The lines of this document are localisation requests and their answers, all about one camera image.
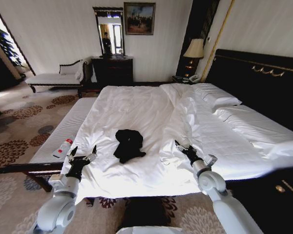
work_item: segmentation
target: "carpet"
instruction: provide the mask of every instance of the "carpet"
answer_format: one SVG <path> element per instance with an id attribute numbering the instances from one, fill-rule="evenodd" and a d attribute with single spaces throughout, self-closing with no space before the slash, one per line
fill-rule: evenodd
<path id="1" fill-rule="evenodd" d="M 0 167 L 27 163 L 77 100 L 74 89 L 37 87 L 34 94 L 24 82 L 0 92 Z M 51 197 L 22 173 L 0 174 L 0 233 L 28 233 L 39 208 Z M 225 233 L 210 199 L 202 193 L 160 199 L 170 226 L 188 234 Z M 95 198 L 93 207 L 81 202 L 65 233 L 114 234 L 127 203 L 128 198 L 104 197 Z"/>

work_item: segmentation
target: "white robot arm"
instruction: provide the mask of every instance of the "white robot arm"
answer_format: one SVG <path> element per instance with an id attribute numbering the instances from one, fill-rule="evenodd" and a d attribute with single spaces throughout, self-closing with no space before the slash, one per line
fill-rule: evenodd
<path id="1" fill-rule="evenodd" d="M 97 157 L 96 146 L 88 156 L 74 157 L 77 147 L 69 156 L 72 165 L 65 175 L 52 175 L 49 183 L 54 187 L 54 196 L 38 211 L 36 223 L 29 233 L 33 234 L 63 234 L 66 226 L 75 214 L 75 199 L 82 169 Z"/>
<path id="2" fill-rule="evenodd" d="M 208 195 L 212 202 L 215 214 L 227 234 L 262 234 L 259 226 L 245 209 L 245 207 L 226 189 L 226 182 L 211 166 L 216 162 L 214 155 L 204 159 L 198 157 L 196 150 L 180 145 L 176 140 L 178 150 L 187 155 L 194 170 L 194 177 L 200 190 Z"/>

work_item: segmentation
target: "wooden bench leg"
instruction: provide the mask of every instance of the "wooden bench leg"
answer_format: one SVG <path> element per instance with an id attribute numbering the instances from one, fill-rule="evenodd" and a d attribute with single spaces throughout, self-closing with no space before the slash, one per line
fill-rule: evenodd
<path id="1" fill-rule="evenodd" d="M 32 86 L 32 85 L 29 85 L 29 87 L 31 88 L 31 90 L 33 91 L 33 93 L 35 93 L 35 92 L 36 92 L 36 89 L 35 89 L 35 87 L 34 87 L 34 86 Z"/>
<path id="2" fill-rule="evenodd" d="M 27 172 L 23 172 L 23 173 L 27 175 L 29 178 L 31 178 L 33 181 L 35 181 L 37 184 L 39 184 L 46 192 L 50 192 L 52 190 L 52 186 L 44 178 L 34 176 Z"/>
<path id="3" fill-rule="evenodd" d="M 94 197 L 85 197 L 86 207 L 93 207 Z"/>
<path id="4" fill-rule="evenodd" d="M 82 96 L 82 89 L 81 88 L 77 90 L 77 93 L 78 93 L 78 97 L 79 98 L 82 98 L 83 97 Z"/>

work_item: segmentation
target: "telephone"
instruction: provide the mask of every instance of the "telephone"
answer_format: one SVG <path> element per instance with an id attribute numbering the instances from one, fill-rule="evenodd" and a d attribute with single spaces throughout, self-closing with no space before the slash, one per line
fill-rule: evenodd
<path id="1" fill-rule="evenodd" d="M 193 75 L 193 76 L 189 77 L 189 80 L 192 83 L 198 83 L 198 82 L 200 82 L 201 78 L 199 78 L 198 75 Z"/>

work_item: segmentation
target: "gold picture frame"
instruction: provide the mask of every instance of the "gold picture frame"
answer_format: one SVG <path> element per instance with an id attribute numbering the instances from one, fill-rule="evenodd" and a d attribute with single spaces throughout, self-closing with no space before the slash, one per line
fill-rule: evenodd
<path id="1" fill-rule="evenodd" d="M 126 35 L 153 35 L 155 3 L 124 2 Z"/>

